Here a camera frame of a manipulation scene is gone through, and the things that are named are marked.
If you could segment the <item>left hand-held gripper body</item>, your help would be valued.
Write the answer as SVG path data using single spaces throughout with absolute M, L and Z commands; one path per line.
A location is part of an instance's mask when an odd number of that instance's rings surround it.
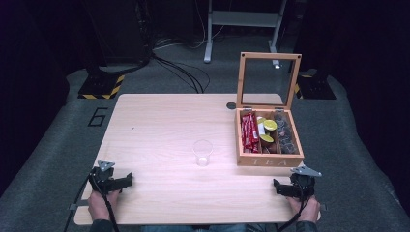
M 99 160 L 98 165 L 93 167 L 88 180 L 94 191 L 100 193 L 114 191 L 114 180 L 112 179 L 114 165 L 114 162 Z

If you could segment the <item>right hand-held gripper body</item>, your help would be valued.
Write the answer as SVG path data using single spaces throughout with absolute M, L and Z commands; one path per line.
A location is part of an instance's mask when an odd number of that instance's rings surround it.
M 299 199 L 308 199 L 314 195 L 315 178 L 322 173 L 307 166 L 293 167 L 290 181 L 292 183 L 292 196 Z

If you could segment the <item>person's left hand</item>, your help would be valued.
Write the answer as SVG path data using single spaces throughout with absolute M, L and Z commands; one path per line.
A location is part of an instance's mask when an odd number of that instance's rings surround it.
M 112 212 L 116 211 L 117 199 L 120 194 L 119 190 L 110 192 L 106 199 L 111 205 Z M 102 195 L 97 191 L 92 191 L 88 198 L 88 211 L 91 215 L 92 220 L 105 219 L 110 220 L 110 213 L 105 204 L 105 200 Z

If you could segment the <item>person's right hand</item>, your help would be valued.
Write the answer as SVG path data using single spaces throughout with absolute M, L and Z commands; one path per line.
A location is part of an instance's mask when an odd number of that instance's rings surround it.
M 297 221 L 312 221 L 316 223 L 319 219 L 321 204 L 312 196 L 306 203 L 298 198 L 287 197 L 293 212 L 298 215 Z

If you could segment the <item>wooden box with glass lid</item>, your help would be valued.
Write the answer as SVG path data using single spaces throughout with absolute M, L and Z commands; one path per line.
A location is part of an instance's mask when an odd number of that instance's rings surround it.
M 291 53 L 243 52 L 240 56 L 235 131 L 237 163 L 242 166 L 295 167 L 305 158 L 299 135 L 291 113 L 295 97 L 295 85 L 302 56 Z M 261 141 L 259 153 L 246 153 L 242 142 L 242 116 L 253 112 L 255 118 L 274 120 L 283 112 L 293 130 L 297 155 L 283 154 L 279 147 L 277 129 L 266 130 L 274 138 L 273 143 Z

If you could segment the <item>dark tea bags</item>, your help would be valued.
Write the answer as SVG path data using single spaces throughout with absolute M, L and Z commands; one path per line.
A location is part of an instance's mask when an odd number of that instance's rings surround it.
M 297 155 L 298 148 L 286 115 L 283 112 L 279 112 L 274 116 L 274 120 L 277 123 L 277 135 L 281 152 L 287 155 Z

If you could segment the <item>row of red sachets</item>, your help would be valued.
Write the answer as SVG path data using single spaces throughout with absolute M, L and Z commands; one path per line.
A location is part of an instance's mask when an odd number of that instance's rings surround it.
M 259 153 L 259 134 L 253 112 L 242 116 L 242 142 L 246 153 Z

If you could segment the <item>clear plastic cup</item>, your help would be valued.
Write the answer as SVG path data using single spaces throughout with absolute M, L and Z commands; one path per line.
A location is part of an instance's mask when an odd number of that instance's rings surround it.
M 213 153 L 213 144 L 206 139 L 200 139 L 193 143 L 192 151 L 195 155 L 196 164 L 204 167 L 210 162 L 210 156 Z

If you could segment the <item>black stand base striped edge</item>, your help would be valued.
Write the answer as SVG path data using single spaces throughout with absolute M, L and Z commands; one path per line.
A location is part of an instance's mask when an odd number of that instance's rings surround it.
M 125 78 L 122 72 L 106 72 L 99 68 L 87 69 L 88 76 L 78 91 L 79 99 L 113 99 Z
M 299 99 L 305 100 L 335 100 L 327 75 L 318 72 L 315 74 L 298 74 L 295 93 Z

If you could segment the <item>white metal stand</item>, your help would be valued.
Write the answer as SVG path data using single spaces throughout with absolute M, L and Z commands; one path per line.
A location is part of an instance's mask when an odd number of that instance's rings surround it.
M 273 28 L 274 34 L 268 46 L 271 53 L 277 53 L 279 30 L 284 17 L 287 0 L 279 0 L 280 7 L 277 13 L 217 11 L 213 9 L 213 0 L 208 0 L 207 42 L 203 61 L 209 64 L 213 51 L 213 27 L 218 26 L 245 26 Z

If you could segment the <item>grey metal table bracket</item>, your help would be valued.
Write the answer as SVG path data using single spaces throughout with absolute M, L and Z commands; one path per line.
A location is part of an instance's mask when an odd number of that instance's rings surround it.
M 79 201 L 76 201 L 74 203 L 71 203 L 68 207 L 68 210 L 76 211 L 76 209 L 78 207 L 82 207 L 82 206 L 88 206 L 88 201 L 86 199 L 85 200 L 79 200 Z

